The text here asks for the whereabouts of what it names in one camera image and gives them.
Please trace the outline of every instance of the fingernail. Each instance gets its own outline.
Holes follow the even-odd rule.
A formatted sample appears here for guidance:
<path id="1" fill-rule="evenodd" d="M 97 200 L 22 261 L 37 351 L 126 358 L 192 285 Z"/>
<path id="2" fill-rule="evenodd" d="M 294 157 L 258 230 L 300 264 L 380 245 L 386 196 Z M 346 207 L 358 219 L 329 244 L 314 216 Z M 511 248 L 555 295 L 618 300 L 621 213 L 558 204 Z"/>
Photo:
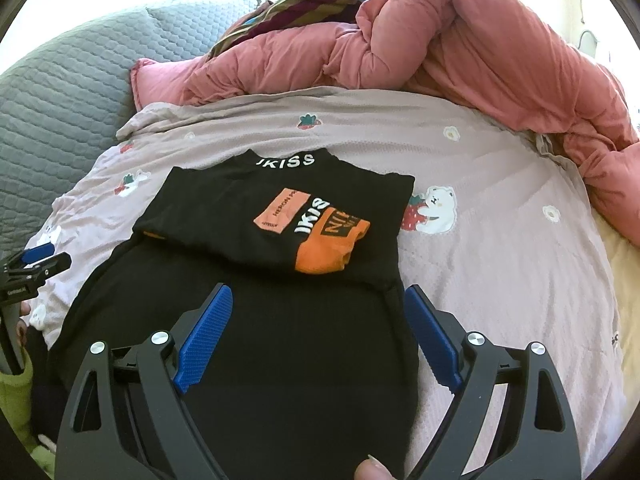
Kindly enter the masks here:
<path id="1" fill-rule="evenodd" d="M 389 473 L 389 475 L 391 475 L 391 473 L 389 472 L 389 469 L 387 469 L 382 462 L 380 462 L 380 460 L 378 460 L 376 457 L 369 455 L 369 460 L 371 460 L 373 462 L 373 465 L 376 466 L 378 469 L 382 469 L 382 471 Z"/>

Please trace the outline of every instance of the orange cuff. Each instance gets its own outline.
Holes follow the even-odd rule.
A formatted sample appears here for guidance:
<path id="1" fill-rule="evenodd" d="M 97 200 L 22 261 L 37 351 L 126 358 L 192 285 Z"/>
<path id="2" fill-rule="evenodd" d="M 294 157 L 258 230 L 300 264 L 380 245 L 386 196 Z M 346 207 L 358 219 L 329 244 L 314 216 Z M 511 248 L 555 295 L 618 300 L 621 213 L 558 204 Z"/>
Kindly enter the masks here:
<path id="1" fill-rule="evenodd" d="M 325 274 L 343 270 L 351 251 L 369 229 L 370 223 L 335 207 L 327 208 L 300 244 L 296 270 L 305 274 Z"/>

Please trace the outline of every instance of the striped blanket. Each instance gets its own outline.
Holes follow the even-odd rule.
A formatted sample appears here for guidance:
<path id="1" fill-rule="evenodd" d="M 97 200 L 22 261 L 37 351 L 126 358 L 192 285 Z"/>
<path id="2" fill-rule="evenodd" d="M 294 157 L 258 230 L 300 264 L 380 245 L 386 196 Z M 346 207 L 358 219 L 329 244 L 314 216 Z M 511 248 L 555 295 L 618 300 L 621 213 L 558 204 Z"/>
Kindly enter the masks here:
<path id="1" fill-rule="evenodd" d="M 231 26 L 213 46 L 208 59 L 272 30 L 319 22 L 355 23 L 356 12 L 364 1 L 366 0 L 278 0 L 275 3 L 266 1 Z"/>

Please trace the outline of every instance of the white bear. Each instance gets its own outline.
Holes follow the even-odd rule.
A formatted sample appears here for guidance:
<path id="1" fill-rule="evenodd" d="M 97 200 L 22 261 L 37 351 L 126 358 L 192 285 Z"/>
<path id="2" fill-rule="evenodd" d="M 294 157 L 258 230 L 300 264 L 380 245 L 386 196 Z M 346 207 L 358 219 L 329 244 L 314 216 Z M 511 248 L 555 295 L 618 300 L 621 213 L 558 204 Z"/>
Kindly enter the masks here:
<path id="1" fill-rule="evenodd" d="M 446 233 L 456 223 L 456 193 L 452 187 L 431 186 L 424 199 L 425 205 L 418 214 L 427 218 L 418 222 L 415 230 L 430 235 Z"/>

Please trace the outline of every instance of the human hand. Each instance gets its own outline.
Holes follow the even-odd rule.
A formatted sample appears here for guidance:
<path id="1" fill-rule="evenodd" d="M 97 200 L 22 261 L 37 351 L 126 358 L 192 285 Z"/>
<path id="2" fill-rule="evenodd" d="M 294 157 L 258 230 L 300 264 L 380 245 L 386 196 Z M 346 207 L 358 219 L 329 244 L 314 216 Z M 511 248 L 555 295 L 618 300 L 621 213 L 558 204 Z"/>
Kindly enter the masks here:
<path id="1" fill-rule="evenodd" d="M 353 480 L 394 480 L 391 473 L 378 460 L 369 455 L 369 458 L 361 462 Z"/>
<path id="2" fill-rule="evenodd" d="M 20 315 L 28 316 L 30 313 L 31 307 L 26 301 L 23 301 L 20 304 Z M 18 320 L 18 325 L 15 327 L 15 333 L 18 336 L 20 346 L 25 346 L 27 344 L 27 324 L 23 320 Z"/>

